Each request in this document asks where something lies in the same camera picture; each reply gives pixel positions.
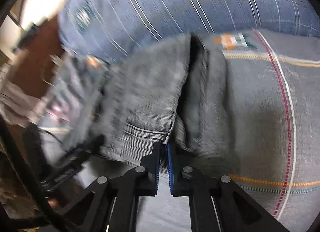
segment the gray plaid cloth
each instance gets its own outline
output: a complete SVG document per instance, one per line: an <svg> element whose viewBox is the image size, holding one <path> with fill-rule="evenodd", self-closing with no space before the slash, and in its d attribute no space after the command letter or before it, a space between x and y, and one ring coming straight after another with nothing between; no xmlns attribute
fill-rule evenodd
<svg viewBox="0 0 320 232"><path fill-rule="evenodd" d="M267 30L167 39L111 66L91 134L138 165L174 133L191 165L306 231L320 211L319 53L317 38Z"/></svg>

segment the screw head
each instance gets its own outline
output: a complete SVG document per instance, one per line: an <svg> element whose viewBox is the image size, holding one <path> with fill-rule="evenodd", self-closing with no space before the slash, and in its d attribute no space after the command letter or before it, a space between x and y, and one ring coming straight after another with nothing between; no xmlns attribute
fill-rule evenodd
<svg viewBox="0 0 320 232"><path fill-rule="evenodd" d="M103 184L103 183L106 183L108 180L108 178L106 176L100 176L98 179L97 179L97 182L99 184Z"/></svg>
<svg viewBox="0 0 320 232"><path fill-rule="evenodd" d="M183 169L182 169L182 171L184 172L184 173L191 173L192 171L193 171L193 168L191 167L191 166L185 166Z"/></svg>
<svg viewBox="0 0 320 232"><path fill-rule="evenodd" d="M146 169L144 166L138 166L135 170L137 173L143 173Z"/></svg>
<svg viewBox="0 0 320 232"><path fill-rule="evenodd" d="M228 182L231 181L231 178L230 178L229 176L227 176L227 175L221 176L220 179L221 179L221 181L222 181L223 183L228 183Z"/></svg>

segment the folded cloth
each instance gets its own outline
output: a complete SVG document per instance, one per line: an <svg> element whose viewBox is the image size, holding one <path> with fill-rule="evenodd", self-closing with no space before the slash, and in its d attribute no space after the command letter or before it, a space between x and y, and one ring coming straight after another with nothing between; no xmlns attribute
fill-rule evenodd
<svg viewBox="0 0 320 232"><path fill-rule="evenodd" d="M193 166L307 231L320 211L319 53L317 38L267 30L167 39L111 66L90 135L132 165L173 135Z"/></svg>

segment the blue cloth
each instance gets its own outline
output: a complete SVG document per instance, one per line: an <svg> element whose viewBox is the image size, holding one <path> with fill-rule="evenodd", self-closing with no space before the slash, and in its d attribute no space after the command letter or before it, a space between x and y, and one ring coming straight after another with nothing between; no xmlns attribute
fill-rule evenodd
<svg viewBox="0 0 320 232"><path fill-rule="evenodd" d="M107 62L182 32L265 28L320 36L308 0L68 0L59 24L63 45Z"/></svg>

